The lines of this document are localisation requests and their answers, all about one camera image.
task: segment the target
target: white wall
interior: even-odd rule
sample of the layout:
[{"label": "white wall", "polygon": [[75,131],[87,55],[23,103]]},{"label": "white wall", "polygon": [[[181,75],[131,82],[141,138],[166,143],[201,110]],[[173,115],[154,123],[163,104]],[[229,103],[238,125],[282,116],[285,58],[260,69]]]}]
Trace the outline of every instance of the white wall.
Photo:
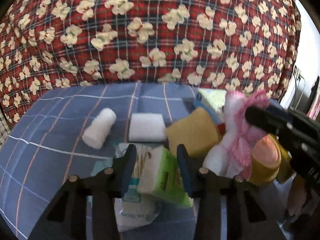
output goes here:
[{"label": "white wall", "polygon": [[[294,106],[297,104],[301,92],[303,92],[302,99],[297,107],[297,109],[303,110],[311,93],[311,88],[317,76],[320,76],[320,34],[299,0],[296,0],[296,4],[301,14],[301,33],[296,65],[300,68],[301,75],[306,80],[306,85],[303,89],[304,81],[301,80]],[[290,82],[290,86],[294,87],[292,81],[294,81],[294,78]]]}]

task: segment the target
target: white foam block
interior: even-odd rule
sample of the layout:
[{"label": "white foam block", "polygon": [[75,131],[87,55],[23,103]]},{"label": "white foam block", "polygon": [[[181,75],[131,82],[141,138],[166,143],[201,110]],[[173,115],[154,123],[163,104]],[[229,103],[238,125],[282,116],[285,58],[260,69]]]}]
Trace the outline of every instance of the white foam block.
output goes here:
[{"label": "white foam block", "polygon": [[162,114],[135,113],[131,116],[129,141],[163,142],[166,140]]},{"label": "white foam block", "polygon": [[82,140],[96,150],[101,149],[115,121],[115,112],[110,108],[102,109],[91,125],[85,129]]}]

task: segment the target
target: yellow sponge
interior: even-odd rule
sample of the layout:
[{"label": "yellow sponge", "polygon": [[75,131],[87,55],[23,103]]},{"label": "yellow sponge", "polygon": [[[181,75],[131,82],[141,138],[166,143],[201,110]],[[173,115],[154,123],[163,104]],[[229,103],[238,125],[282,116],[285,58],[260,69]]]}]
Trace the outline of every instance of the yellow sponge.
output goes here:
[{"label": "yellow sponge", "polygon": [[170,152],[177,156],[177,146],[184,144],[189,156],[205,157],[211,148],[221,141],[210,115],[198,107],[188,117],[166,128]]}]

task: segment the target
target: white plush toy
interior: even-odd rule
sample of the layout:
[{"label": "white plush toy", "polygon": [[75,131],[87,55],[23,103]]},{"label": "white plush toy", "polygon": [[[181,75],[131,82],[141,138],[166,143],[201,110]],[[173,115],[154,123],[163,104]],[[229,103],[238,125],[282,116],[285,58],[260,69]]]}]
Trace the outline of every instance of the white plush toy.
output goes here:
[{"label": "white plush toy", "polygon": [[233,178],[241,174],[245,179],[251,174],[251,149],[266,136],[266,132],[250,125],[245,117],[249,106],[266,109],[269,105],[265,90],[246,97],[238,91],[228,91],[224,106],[226,134],[206,156],[203,166],[219,176]]}]

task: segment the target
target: floral blanket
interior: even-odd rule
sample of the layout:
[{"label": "floral blanket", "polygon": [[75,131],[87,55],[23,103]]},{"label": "floral blanket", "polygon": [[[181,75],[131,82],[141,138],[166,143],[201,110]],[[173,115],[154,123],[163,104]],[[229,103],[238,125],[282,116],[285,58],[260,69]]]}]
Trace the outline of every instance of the floral blanket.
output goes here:
[{"label": "floral blanket", "polygon": [[0,102],[16,123],[45,92],[176,82],[280,98],[301,29],[294,0],[16,0],[0,21]]}]

